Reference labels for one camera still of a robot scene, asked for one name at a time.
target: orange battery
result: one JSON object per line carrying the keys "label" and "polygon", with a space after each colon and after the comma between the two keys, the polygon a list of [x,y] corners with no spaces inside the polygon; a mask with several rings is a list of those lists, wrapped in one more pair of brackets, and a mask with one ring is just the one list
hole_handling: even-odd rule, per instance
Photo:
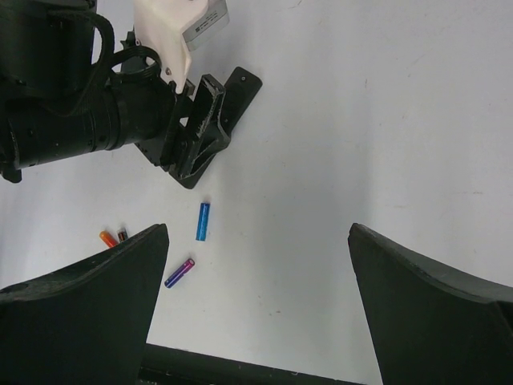
{"label": "orange battery", "polygon": [[102,238],[102,241],[105,242],[105,245],[109,246],[109,248],[118,245],[118,242],[108,231],[102,231],[99,234],[99,237]]}

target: black bracket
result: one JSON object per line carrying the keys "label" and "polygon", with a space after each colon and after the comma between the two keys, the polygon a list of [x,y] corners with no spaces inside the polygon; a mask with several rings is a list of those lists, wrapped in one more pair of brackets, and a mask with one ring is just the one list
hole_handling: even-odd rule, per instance
{"label": "black bracket", "polygon": [[[185,188],[194,188],[214,156],[230,144],[233,129],[261,87],[260,79],[240,67],[224,86],[204,75],[192,105],[187,85],[176,96],[165,132],[137,147]],[[188,118],[185,126],[183,118]]]}

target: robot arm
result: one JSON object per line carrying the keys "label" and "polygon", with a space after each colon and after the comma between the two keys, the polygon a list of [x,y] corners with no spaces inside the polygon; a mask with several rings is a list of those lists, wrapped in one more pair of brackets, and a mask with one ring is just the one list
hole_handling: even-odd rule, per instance
{"label": "robot arm", "polygon": [[[193,188],[261,87],[237,68],[225,85],[203,76],[192,100],[189,50],[226,23],[224,0],[135,0],[135,32],[114,53],[94,0],[0,2],[3,177],[19,182],[26,167],[136,144]],[[102,52],[91,65],[94,28]]]}

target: blue battery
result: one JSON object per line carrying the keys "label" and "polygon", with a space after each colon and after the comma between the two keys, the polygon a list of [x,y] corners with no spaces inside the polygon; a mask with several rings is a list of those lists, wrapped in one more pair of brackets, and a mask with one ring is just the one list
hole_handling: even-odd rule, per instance
{"label": "blue battery", "polygon": [[208,215],[210,214],[210,204],[202,203],[200,207],[200,219],[198,220],[198,230],[196,231],[196,240],[205,242],[207,239]]}

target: black cable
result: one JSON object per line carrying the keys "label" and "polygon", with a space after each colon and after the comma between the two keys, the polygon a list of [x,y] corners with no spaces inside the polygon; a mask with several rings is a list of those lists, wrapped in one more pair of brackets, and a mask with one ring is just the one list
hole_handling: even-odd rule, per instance
{"label": "black cable", "polygon": [[70,21],[85,20],[90,22],[102,37],[102,49],[98,62],[93,66],[89,79],[78,97],[46,101],[43,106],[60,117],[78,116],[89,111],[99,93],[105,88],[114,60],[114,29],[103,16],[90,11],[51,10],[50,16],[65,18]]}

